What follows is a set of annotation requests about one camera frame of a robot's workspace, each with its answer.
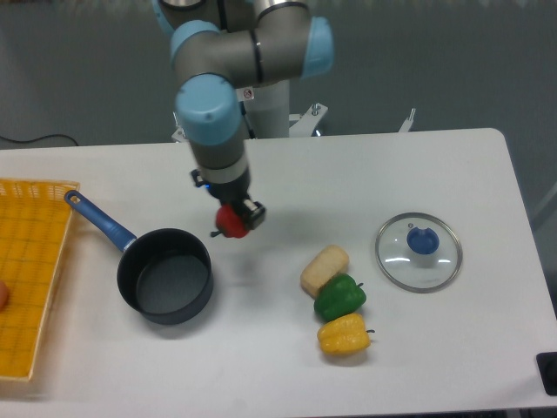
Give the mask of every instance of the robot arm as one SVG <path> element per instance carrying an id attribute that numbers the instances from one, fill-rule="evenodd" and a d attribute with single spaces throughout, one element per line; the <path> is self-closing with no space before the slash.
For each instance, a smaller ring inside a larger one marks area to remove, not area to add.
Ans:
<path id="1" fill-rule="evenodd" d="M 261 224 L 265 208 L 248 194 L 247 133 L 236 89 L 329 71 L 331 29 L 323 17 L 310 16 L 305 0 L 153 1 L 161 26 L 173 31 L 176 114 L 198 163 L 191 175 L 219 200 L 219 231 L 239 238 Z M 243 229 L 230 233 L 223 224 L 229 221 Z"/>

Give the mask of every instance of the green bell pepper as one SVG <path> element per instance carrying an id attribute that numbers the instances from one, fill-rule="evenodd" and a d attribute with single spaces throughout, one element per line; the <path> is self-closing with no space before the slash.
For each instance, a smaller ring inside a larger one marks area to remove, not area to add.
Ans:
<path id="1" fill-rule="evenodd" d="M 313 303 L 313 309 L 327 322 L 352 314 L 367 299 L 360 286 L 362 283 L 357 285 L 348 274 L 339 274 L 321 289 Z"/>

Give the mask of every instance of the black cable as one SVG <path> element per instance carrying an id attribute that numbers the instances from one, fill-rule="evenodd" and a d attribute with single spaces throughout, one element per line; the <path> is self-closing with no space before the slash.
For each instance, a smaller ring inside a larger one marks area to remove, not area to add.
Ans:
<path id="1" fill-rule="evenodd" d="M 50 135 L 44 135 L 42 137 L 38 137 L 38 138 L 34 138 L 34 139 L 28 139 L 28 140 L 24 140 L 24 141 L 18 141 L 17 139 L 10 139 L 10 138 L 6 138 L 3 137 L 2 135 L 0 135 L 0 139 L 6 142 L 11 142 L 13 144 L 31 144 L 33 142 L 37 142 L 37 141 L 42 141 L 43 139 L 48 139 L 48 138 L 66 138 L 69 139 L 75 146 L 79 146 L 79 143 L 72 138 L 70 135 L 66 135 L 64 133 L 52 133 Z"/>

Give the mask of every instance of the yellow bell pepper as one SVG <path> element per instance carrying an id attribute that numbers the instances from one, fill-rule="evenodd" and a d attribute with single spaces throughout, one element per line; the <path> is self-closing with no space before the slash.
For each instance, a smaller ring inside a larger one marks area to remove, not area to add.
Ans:
<path id="1" fill-rule="evenodd" d="M 353 354 L 371 346 L 367 333 L 362 315 L 350 313 L 322 326 L 317 332 L 317 339 L 326 354 Z"/>

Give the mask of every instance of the saucepan handle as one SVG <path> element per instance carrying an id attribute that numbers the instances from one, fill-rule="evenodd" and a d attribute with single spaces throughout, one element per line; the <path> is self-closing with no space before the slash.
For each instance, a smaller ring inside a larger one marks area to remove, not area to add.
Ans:
<path id="1" fill-rule="evenodd" d="M 101 211 L 80 192 L 70 190 L 65 194 L 64 200 L 100 229 L 120 251 L 125 251 L 137 239 L 133 233 Z"/>

